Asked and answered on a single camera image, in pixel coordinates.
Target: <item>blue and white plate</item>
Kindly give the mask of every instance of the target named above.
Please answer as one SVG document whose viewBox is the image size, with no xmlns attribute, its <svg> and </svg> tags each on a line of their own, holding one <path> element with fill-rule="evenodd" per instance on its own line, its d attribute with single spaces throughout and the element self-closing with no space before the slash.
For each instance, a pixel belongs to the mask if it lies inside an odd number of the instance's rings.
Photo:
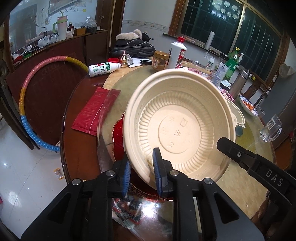
<svg viewBox="0 0 296 241">
<path fill-rule="evenodd" d="M 245 97 L 243 97 L 242 95 L 240 95 L 240 96 L 239 96 L 239 101 L 240 101 L 242 107 L 244 108 L 244 110 L 245 110 L 248 114 L 250 114 L 250 115 L 252 115 L 252 116 L 258 116 L 258 113 L 257 113 L 255 107 L 254 107 L 254 106 L 252 105 L 252 103 L 251 103 L 250 101 L 248 101 Z M 247 103 L 249 103 L 251 106 L 253 106 L 253 109 L 250 110 L 250 109 L 245 105 L 244 101 L 247 102 Z"/>
</svg>

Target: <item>red bag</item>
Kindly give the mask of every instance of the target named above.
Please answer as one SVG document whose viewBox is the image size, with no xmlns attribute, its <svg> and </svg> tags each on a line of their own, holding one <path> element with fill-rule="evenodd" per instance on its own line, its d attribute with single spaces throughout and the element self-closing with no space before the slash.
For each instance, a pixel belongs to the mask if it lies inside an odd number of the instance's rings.
<svg viewBox="0 0 296 241">
<path fill-rule="evenodd" d="M 109 91 L 98 87 L 94 95 L 76 117 L 72 129 L 96 136 L 99 116 L 103 115 L 103 120 L 105 119 L 119 93 L 120 90 L 112 89 Z"/>
</svg>

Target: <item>screw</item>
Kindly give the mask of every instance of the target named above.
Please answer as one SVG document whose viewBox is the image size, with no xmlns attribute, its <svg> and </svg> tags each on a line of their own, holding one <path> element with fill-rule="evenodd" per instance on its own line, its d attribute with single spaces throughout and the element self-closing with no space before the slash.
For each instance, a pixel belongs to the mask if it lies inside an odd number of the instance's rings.
<svg viewBox="0 0 296 241">
<path fill-rule="evenodd" d="M 214 181 L 211 178 L 207 177 L 204 179 L 204 182 L 205 184 L 211 185 Z"/>
<path fill-rule="evenodd" d="M 111 177 L 114 176 L 115 172 L 113 170 L 106 171 L 106 175 Z"/>
<path fill-rule="evenodd" d="M 172 176 L 178 176 L 179 172 L 178 172 L 177 170 L 171 170 L 171 171 L 170 171 L 170 174 L 171 174 Z"/>
<path fill-rule="evenodd" d="M 76 178 L 76 179 L 74 179 L 74 180 L 72 181 L 72 184 L 73 184 L 73 185 L 79 185 L 80 183 L 81 183 L 81 180 L 78 179 L 78 178 Z"/>
</svg>

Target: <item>paper towel roll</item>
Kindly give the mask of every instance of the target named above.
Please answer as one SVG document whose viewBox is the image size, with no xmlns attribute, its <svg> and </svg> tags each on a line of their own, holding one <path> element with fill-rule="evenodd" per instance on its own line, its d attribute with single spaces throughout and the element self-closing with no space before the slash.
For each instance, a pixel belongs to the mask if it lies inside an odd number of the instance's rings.
<svg viewBox="0 0 296 241">
<path fill-rule="evenodd" d="M 209 37 L 207 38 L 207 42 L 205 43 L 206 50 L 208 50 L 209 47 L 211 46 L 214 36 L 215 36 L 215 33 L 211 31 Z"/>
</svg>

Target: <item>green soda bottle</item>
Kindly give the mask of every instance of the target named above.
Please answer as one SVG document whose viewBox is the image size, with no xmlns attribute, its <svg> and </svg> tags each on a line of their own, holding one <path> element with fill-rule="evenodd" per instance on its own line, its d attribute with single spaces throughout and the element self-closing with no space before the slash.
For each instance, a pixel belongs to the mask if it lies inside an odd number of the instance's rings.
<svg viewBox="0 0 296 241">
<path fill-rule="evenodd" d="M 229 60 L 226 63 L 226 66 L 228 67 L 228 70 L 223 78 L 223 80 L 230 80 L 230 77 L 233 75 L 234 71 L 237 68 L 237 65 L 239 63 L 239 48 L 235 48 L 233 52 L 228 54 Z"/>
</svg>

